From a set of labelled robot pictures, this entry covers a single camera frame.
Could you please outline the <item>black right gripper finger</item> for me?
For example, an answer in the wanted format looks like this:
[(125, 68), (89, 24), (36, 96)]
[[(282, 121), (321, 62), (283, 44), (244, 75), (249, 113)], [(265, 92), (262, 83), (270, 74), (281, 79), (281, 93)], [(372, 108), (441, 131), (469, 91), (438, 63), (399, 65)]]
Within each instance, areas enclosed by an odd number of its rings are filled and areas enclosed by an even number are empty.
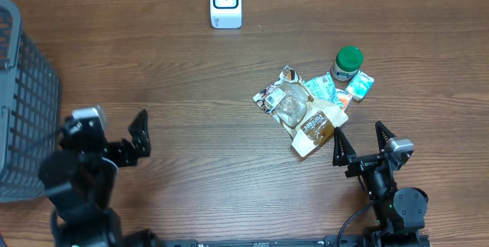
[(395, 138), (396, 135), (391, 132), (381, 121), (377, 121), (375, 123), (375, 130), (379, 151), (385, 151), (385, 146), (388, 140), (391, 138)]
[(333, 166), (345, 166), (352, 162), (357, 157), (355, 150), (351, 146), (343, 131), (336, 127), (334, 129), (334, 151), (333, 151)]

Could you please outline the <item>beige brown snack pouch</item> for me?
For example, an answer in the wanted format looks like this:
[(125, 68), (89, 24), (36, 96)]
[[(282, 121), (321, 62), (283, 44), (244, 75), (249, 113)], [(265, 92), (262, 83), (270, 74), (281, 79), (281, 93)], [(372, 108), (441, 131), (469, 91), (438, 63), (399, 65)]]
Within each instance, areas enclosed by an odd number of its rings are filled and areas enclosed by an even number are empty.
[(291, 67), (279, 80), (253, 96), (257, 107), (280, 123), (292, 137), (292, 147), (306, 157), (324, 144), (348, 116), (333, 102), (317, 98)]

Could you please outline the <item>orange white snack packet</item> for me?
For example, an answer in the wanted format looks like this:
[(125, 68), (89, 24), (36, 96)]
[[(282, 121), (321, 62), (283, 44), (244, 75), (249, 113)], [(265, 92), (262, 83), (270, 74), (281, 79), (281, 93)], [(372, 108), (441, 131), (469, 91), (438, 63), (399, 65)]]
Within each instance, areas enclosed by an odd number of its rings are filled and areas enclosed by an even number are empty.
[(338, 105), (341, 106), (342, 110), (345, 112), (352, 100), (352, 94), (342, 89), (337, 89), (336, 93), (338, 97)]

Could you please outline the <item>small teal white packet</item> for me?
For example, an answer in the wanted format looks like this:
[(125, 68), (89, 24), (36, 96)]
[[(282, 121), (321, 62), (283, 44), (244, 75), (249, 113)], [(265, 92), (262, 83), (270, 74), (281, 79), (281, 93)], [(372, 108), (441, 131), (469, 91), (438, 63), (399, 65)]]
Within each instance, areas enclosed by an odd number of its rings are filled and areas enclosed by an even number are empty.
[(345, 91), (351, 94), (356, 101), (361, 101), (369, 92), (374, 83), (374, 78), (359, 70), (350, 80)]

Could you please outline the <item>teal tissue packet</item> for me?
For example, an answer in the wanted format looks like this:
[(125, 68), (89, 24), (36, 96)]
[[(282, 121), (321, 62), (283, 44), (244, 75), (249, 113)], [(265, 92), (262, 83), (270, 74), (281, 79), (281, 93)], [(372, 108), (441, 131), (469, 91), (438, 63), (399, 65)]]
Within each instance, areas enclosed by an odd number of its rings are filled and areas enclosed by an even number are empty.
[(306, 81), (305, 85), (316, 98), (326, 100), (338, 106), (341, 106), (338, 99), (337, 90), (330, 72)]

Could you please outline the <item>green lid seasoning jar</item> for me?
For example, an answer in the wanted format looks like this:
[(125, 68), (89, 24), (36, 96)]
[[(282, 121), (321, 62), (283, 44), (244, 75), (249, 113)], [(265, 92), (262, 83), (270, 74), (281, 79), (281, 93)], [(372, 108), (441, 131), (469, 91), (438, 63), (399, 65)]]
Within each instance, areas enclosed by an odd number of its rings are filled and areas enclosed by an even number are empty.
[(348, 81), (360, 70), (364, 55), (358, 47), (343, 47), (336, 55), (330, 73), (339, 81)]

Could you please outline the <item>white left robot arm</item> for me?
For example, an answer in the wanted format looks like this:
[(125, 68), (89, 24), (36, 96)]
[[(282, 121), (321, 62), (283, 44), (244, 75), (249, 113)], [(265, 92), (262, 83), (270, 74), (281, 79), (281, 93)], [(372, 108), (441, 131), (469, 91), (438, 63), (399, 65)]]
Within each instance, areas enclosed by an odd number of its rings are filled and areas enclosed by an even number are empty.
[(149, 229), (123, 236), (121, 220), (109, 206), (118, 171), (151, 154), (148, 114), (142, 109), (128, 131), (131, 140), (105, 137), (99, 106), (77, 109), (60, 128), (60, 150), (38, 170), (44, 194), (54, 205), (51, 232), (57, 246), (158, 246)]

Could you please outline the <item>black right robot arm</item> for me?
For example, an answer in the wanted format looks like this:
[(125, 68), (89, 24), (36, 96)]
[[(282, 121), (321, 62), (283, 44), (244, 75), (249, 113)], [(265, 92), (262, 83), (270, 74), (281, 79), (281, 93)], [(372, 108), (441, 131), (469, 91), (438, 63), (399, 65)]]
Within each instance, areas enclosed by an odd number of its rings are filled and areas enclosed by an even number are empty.
[[(358, 156), (344, 132), (334, 129), (332, 164), (347, 167), (345, 176), (358, 179), (369, 202), (344, 222), (336, 239), (325, 242), (337, 246), (429, 246), (429, 237), (419, 234), (425, 227), (427, 194), (417, 187), (398, 188), (393, 175), (411, 158), (413, 143), (397, 137), (380, 121), (375, 123), (375, 131), (379, 152)], [(364, 228), (358, 236), (346, 236), (352, 220), (368, 210), (374, 211), (377, 225)]]

